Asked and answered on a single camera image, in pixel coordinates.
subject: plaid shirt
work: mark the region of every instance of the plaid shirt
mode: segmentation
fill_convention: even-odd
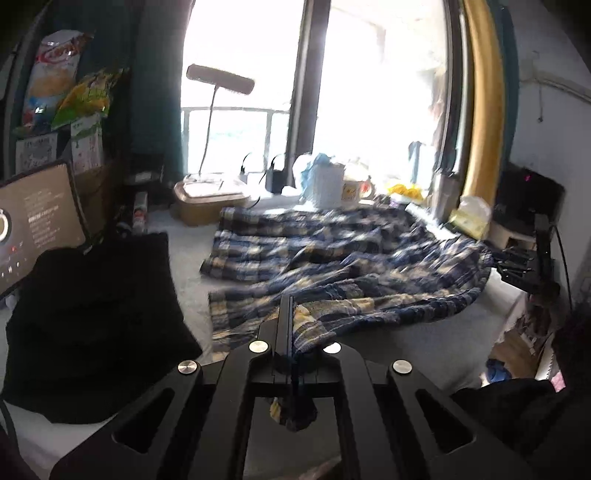
[[[222,210],[201,272],[255,284],[209,294],[215,359],[276,319],[294,297],[294,351],[305,353],[365,324],[442,319],[470,305],[490,274],[486,248],[438,241],[389,207],[259,215]]]

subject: metal bolt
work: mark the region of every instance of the metal bolt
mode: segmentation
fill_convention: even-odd
[[[397,374],[400,375],[408,375],[413,370],[411,363],[407,362],[406,360],[396,360],[392,364],[392,368]]]
[[[254,342],[252,342],[248,346],[248,348],[253,353],[263,353],[263,352],[266,352],[267,351],[267,349],[269,348],[269,346],[267,345],[267,342],[263,342],[262,340],[255,340]]]
[[[178,371],[183,375],[192,374],[197,369],[197,363],[193,360],[183,360],[178,365]]]
[[[340,343],[331,343],[329,346],[324,347],[324,351],[326,353],[330,353],[332,355],[334,355],[335,353],[339,353],[340,352]]]

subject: black folded garment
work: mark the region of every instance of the black folded garment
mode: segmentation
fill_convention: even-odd
[[[43,253],[7,325],[4,399],[52,422],[106,420],[201,348],[165,233]]]

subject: yellow curtain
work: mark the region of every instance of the yellow curtain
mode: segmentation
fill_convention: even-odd
[[[495,22],[486,0],[464,0],[474,56],[474,123],[464,195],[493,206],[505,123],[505,81]]]

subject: green snack package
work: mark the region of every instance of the green snack package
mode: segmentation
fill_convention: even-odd
[[[84,116],[100,113],[103,117],[109,115],[111,107],[111,89],[121,77],[124,69],[107,72],[102,69],[85,76],[78,85],[64,98],[60,104],[51,129],[71,124]]]

